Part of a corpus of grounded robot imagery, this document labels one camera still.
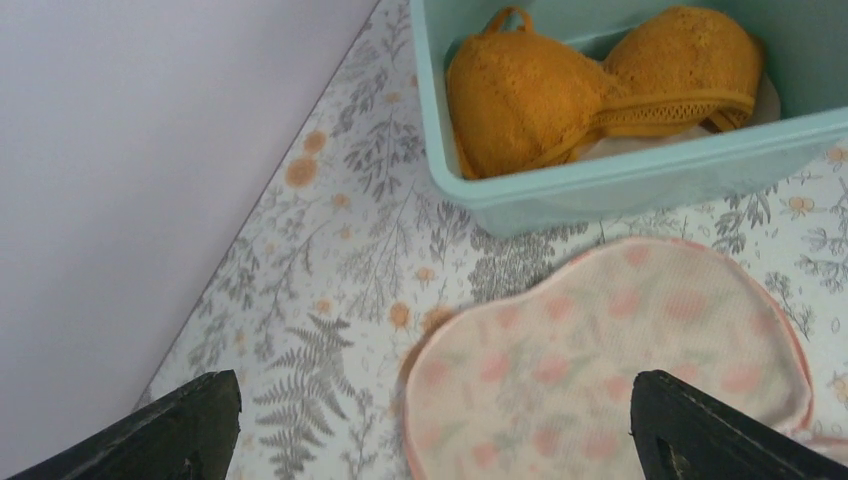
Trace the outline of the floral tulip mesh laundry bag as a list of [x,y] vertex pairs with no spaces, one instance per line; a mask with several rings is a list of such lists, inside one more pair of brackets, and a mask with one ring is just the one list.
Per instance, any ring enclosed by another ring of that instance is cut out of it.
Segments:
[[639,479],[631,392],[656,369],[847,461],[845,439],[809,432],[809,364],[768,291],[701,244],[629,237],[429,333],[405,381],[411,473]]

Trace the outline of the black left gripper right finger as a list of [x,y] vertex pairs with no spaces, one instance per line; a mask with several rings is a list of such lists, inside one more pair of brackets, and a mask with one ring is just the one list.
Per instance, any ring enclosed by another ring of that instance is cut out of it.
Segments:
[[663,370],[633,382],[630,433],[644,477],[845,479],[847,467]]

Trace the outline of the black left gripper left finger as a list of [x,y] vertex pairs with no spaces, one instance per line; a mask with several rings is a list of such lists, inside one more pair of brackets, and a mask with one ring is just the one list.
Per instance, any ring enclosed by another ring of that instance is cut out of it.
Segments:
[[14,479],[224,479],[240,433],[233,370],[208,372]]

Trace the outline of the mustard yellow lace bra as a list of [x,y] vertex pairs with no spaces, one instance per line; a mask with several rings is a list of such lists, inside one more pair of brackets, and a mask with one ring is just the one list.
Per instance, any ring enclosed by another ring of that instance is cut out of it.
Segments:
[[754,113],[762,43],[716,10],[672,6],[602,61],[534,29],[514,7],[466,38],[445,75],[462,175],[469,180],[577,161],[612,137],[658,138],[703,123],[727,132]]

